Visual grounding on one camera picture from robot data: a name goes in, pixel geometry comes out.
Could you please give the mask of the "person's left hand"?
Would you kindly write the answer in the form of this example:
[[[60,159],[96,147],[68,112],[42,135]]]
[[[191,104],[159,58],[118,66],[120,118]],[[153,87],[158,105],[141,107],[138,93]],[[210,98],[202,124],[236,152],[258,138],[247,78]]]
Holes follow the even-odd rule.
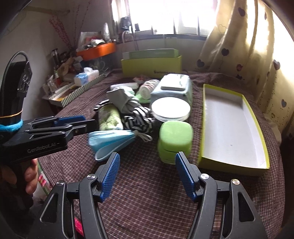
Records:
[[[26,182],[26,192],[27,194],[33,194],[36,191],[38,183],[38,159],[33,159],[30,161],[29,167],[24,173],[24,179]],[[15,173],[7,166],[1,166],[1,181],[8,182],[15,185],[17,182],[17,177]]]

